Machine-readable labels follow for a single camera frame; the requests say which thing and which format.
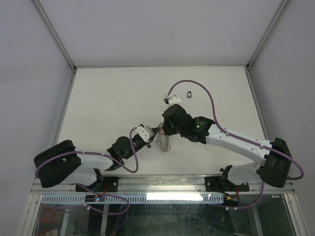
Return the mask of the metal disc with key rings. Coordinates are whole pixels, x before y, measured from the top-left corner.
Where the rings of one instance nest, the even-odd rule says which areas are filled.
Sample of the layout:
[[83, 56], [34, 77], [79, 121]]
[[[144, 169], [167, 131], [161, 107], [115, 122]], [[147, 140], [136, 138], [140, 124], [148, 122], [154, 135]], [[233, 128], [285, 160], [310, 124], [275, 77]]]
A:
[[[163, 122], [161, 122], [158, 126], [162, 128]], [[160, 152], [169, 152], [171, 150], [171, 140], [172, 138], [168, 135], [160, 134], [160, 146], [158, 146]]]

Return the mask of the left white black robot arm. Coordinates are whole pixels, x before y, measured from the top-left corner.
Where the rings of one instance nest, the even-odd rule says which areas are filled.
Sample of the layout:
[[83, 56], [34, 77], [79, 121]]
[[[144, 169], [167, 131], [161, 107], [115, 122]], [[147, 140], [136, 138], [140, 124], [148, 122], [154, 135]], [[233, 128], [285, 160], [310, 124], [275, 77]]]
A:
[[82, 184], [97, 191], [103, 186], [103, 171], [122, 168], [132, 174], [138, 172], [136, 153], [144, 147], [150, 148], [160, 130], [160, 127], [151, 128], [141, 124], [131, 129], [129, 136], [119, 137], [104, 152], [84, 151], [71, 140], [62, 141], [33, 159], [35, 177], [43, 188], [66, 182]]

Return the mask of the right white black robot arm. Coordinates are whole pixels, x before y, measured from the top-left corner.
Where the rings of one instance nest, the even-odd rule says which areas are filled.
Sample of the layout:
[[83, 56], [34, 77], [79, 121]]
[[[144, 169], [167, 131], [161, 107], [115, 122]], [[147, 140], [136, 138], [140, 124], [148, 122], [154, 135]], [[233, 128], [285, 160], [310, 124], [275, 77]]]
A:
[[291, 166], [291, 154], [284, 140], [233, 135], [225, 129], [220, 130], [209, 118], [192, 118], [178, 104], [167, 108], [162, 116], [165, 135], [179, 134], [193, 143], [218, 146], [251, 160], [248, 164], [228, 165], [221, 169], [220, 185], [223, 189], [232, 190], [237, 185], [259, 180], [272, 187], [284, 187]]

